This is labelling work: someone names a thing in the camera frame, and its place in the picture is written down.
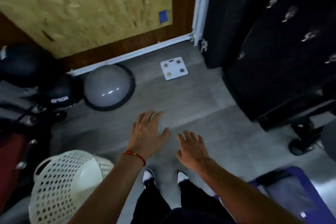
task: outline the gray dome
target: gray dome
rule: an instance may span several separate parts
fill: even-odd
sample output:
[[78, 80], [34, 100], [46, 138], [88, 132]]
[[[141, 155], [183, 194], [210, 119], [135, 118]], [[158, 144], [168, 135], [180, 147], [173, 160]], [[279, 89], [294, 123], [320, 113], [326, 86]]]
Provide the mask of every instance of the gray dome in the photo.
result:
[[85, 80], [85, 101], [95, 110], [110, 111], [126, 103], [134, 88], [134, 76], [128, 68], [120, 65], [101, 66]]

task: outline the shoe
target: shoe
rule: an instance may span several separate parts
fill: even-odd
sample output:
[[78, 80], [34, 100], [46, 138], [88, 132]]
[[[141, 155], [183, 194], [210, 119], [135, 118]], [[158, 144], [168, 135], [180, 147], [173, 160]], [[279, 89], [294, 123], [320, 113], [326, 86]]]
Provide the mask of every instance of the shoe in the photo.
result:
[[149, 186], [156, 186], [155, 175], [152, 170], [146, 169], [142, 174], [142, 183], [145, 188], [149, 188]]
[[180, 170], [176, 171], [176, 182], [178, 184], [179, 189], [181, 189], [180, 188], [180, 183], [184, 182], [184, 181], [190, 181], [189, 177], [186, 175], [186, 173], [182, 172]]

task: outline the hand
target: hand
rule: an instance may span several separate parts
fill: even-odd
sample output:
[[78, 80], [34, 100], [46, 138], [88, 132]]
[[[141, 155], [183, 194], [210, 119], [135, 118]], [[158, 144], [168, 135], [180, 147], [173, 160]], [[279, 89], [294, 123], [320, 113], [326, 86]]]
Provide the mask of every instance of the hand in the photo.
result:
[[210, 159], [205, 148], [203, 138], [194, 132], [183, 131], [183, 135], [178, 134], [180, 150], [177, 152], [177, 158], [187, 168], [197, 172], [204, 160]]
[[131, 140], [127, 150], [139, 154], [145, 160], [159, 150], [171, 136], [169, 128], [165, 128], [162, 135], [158, 135], [159, 121], [163, 112], [158, 112], [151, 120], [154, 111], [151, 110], [139, 115], [133, 124]]

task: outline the forearm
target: forearm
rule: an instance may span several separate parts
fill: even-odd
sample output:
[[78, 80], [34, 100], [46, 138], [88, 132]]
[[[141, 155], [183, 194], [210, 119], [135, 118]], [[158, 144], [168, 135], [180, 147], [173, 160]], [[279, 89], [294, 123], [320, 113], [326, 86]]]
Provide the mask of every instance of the forearm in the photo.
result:
[[287, 210], [250, 184], [220, 167], [212, 159], [200, 164], [197, 172], [240, 224], [302, 223]]
[[123, 154], [69, 224], [115, 224], [143, 166], [137, 156]]

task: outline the blue sticker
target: blue sticker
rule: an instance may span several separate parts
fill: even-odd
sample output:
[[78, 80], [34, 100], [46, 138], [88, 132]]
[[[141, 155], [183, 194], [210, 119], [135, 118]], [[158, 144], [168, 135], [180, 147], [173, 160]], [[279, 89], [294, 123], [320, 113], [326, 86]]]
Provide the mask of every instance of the blue sticker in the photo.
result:
[[162, 12], [159, 12], [159, 18], [160, 18], [160, 23], [164, 23], [168, 21], [168, 14], [167, 10], [164, 10]]

